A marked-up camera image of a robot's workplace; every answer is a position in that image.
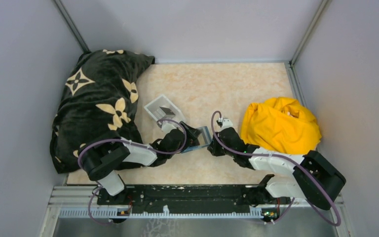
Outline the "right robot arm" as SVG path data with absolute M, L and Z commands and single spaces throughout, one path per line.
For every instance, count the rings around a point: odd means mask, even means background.
M 243 168 L 271 173 L 258 190 L 263 203 L 281 197 L 303 198 L 329 210 L 330 202 L 346 184 L 346 178 L 319 152 L 292 155 L 271 151 L 245 143 L 232 127 L 215 132 L 207 150 L 215 157 L 230 156 Z

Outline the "white plastic card tray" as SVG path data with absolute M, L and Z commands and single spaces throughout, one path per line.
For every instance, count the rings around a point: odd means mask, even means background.
M 162 122 L 158 122 L 160 119 L 171 119 L 176 122 L 187 121 L 182 111 L 164 94 L 159 95 L 146 104 L 144 109 L 156 121 L 159 127 L 162 126 Z

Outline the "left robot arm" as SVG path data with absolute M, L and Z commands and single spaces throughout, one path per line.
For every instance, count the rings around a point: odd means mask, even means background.
M 199 129 L 167 118 L 157 123 L 165 136 L 151 144 L 137 143 L 121 137 L 116 131 L 110 131 L 79 150 L 77 162 L 80 169 L 87 173 L 89 180 L 105 189 L 114 203 L 123 204 L 128 198 L 128 190 L 117 170 L 157 167 L 173 155 L 199 145 Z

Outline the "blue leather card holder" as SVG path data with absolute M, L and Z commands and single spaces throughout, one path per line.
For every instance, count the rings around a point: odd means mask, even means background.
M 212 142 L 212 136 L 207 126 L 199 127 L 197 128 L 197 130 L 200 131 L 199 136 L 195 141 L 192 141 L 191 144 L 185 150 L 182 151 L 182 153 L 188 153 L 206 148 Z

